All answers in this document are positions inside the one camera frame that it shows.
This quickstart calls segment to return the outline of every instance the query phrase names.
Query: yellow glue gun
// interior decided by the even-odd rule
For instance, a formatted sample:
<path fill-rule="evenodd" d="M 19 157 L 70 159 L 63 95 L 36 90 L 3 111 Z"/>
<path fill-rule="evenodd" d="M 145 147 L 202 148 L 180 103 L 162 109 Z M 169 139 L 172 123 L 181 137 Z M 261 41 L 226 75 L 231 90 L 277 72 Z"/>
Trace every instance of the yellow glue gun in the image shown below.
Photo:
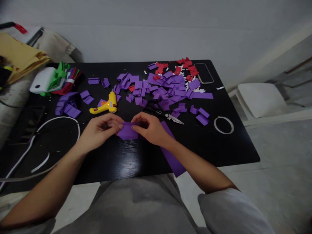
<path fill-rule="evenodd" d="M 109 110 L 110 112 L 115 113 L 117 111 L 116 94 L 113 91 L 111 91 L 108 97 L 109 97 L 108 101 L 104 103 L 102 102 L 102 106 L 97 107 L 97 108 L 90 108 L 90 113 L 99 114 L 105 110 Z"/>

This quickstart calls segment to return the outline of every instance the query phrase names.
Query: scissors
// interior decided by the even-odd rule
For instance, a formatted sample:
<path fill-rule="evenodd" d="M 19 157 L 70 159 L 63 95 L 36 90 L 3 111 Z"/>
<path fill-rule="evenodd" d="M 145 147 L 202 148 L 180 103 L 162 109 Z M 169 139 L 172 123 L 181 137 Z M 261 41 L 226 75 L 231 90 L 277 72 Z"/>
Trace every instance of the scissors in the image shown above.
<path fill-rule="evenodd" d="M 157 117 L 162 117 L 162 118 L 166 118 L 169 120 L 172 120 L 173 122 L 176 122 L 178 124 L 183 124 L 183 122 L 181 122 L 180 120 L 178 120 L 176 117 L 173 117 L 172 115 L 169 114 L 164 114 L 160 111 L 160 109 L 158 108 L 159 103 L 154 101 L 154 100 L 149 100 L 144 108 L 144 110 L 148 110 L 150 112 L 153 113 L 153 115 L 157 116 Z"/>

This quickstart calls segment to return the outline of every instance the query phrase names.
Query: forearm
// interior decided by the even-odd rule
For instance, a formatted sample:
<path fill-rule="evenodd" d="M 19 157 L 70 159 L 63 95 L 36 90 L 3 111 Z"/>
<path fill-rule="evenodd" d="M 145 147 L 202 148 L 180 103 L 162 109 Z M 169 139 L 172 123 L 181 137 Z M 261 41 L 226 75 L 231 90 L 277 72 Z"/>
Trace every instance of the forearm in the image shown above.
<path fill-rule="evenodd" d="M 0 227 L 15 228 L 55 217 L 71 190 L 84 157 L 85 154 L 80 154 L 74 146 L 10 211 L 0 222 Z"/>
<path fill-rule="evenodd" d="M 237 187 L 218 168 L 171 138 L 164 148 L 171 152 L 185 167 L 196 184 L 206 194 Z"/>

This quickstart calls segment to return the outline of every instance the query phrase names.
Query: tape roll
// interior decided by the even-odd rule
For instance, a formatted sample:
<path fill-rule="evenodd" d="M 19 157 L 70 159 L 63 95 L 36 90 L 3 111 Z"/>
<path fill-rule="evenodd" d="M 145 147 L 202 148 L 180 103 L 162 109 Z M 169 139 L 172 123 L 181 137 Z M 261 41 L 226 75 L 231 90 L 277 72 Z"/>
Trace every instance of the tape roll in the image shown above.
<path fill-rule="evenodd" d="M 225 132 L 222 132 L 218 127 L 217 127 L 217 119 L 225 119 L 226 121 L 228 121 L 228 123 L 231 125 L 231 131 L 229 133 L 225 133 Z M 221 132 L 222 134 L 232 134 L 234 132 L 234 124 L 232 123 L 232 121 L 230 121 L 228 118 L 226 117 L 223 117 L 223 116 L 219 116 L 217 117 L 215 120 L 214 120 L 214 127 L 215 129 L 218 131 L 218 132 Z"/>

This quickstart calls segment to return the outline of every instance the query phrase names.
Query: person's left hand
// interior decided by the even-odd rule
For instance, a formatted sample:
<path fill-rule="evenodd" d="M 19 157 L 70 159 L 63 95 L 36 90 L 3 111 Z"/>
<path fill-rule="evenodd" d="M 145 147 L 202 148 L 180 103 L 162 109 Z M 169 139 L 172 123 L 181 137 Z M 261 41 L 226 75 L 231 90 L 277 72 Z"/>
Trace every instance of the person's left hand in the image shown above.
<path fill-rule="evenodd" d="M 90 120 L 74 148 L 81 154 L 100 147 L 110 136 L 119 132 L 124 125 L 121 117 L 108 113 Z"/>

